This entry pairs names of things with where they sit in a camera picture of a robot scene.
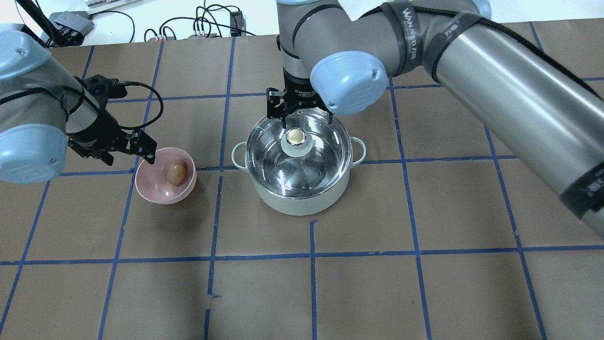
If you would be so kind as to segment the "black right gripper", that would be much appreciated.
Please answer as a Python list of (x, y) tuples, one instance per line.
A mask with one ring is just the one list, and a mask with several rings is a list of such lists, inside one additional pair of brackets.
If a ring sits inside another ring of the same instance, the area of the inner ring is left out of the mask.
[[(319, 93), (311, 86), (310, 79), (285, 79), (285, 88), (266, 89), (266, 118), (280, 119), (281, 127), (287, 128), (287, 116), (297, 110), (318, 108), (328, 111)], [(329, 124), (333, 125), (334, 114), (329, 114)]]

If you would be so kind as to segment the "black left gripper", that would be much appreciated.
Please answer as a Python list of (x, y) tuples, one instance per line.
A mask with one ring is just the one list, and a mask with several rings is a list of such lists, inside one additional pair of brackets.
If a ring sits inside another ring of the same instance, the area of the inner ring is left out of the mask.
[(97, 159), (108, 166), (114, 164), (112, 152), (137, 155), (154, 164), (157, 142), (144, 130), (127, 133), (106, 110), (93, 123), (78, 133), (67, 134), (67, 146), (82, 158)]

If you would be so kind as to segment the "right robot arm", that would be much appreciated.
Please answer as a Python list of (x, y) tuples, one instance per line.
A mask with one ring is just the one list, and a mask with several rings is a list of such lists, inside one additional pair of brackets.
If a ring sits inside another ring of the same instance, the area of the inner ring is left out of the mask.
[(336, 0), (279, 0), (282, 119), (319, 106), (351, 115), (390, 77), (424, 67), (573, 215), (603, 234), (603, 99), (519, 34), (487, 0), (393, 0), (353, 20)]

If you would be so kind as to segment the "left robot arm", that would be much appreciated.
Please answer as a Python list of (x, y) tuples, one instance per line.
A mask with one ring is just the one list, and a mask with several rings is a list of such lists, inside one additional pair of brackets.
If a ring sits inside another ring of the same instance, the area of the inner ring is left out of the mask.
[(156, 158), (145, 124), (120, 125), (106, 105), (147, 84), (95, 75), (71, 75), (31, 36), (1, 32), (0, 178), (42, 183), (63, 172), (67, 149), (111, 166), (114, 153)]

